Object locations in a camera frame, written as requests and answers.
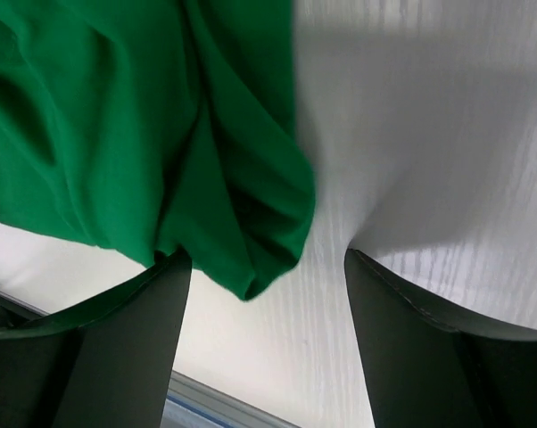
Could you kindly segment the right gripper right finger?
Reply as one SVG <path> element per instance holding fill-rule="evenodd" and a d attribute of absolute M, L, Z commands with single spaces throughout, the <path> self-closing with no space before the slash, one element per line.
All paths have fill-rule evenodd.
<path fill-rule="evenodd" d="M 459 306 L 360 251 L 347 292 L 378 427 L 537 428 L 537 330 Z"/>

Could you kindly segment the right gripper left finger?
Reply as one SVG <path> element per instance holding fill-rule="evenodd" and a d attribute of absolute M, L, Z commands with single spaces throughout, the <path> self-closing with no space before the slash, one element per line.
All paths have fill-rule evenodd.
<path fill-rule="evenodd" d="M 47 316 L 0 294 L 0 427 L 159 426 L 191 273 L 179 251 Z"/>

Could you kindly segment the green t shirt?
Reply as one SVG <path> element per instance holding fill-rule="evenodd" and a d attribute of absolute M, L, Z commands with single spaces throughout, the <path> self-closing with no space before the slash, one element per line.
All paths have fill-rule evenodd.
<path fill-rule="evenodd" d="M 0 1 L 0 223 L 252 300 L 314 217 L 294 95 L 290 1 Z"/>

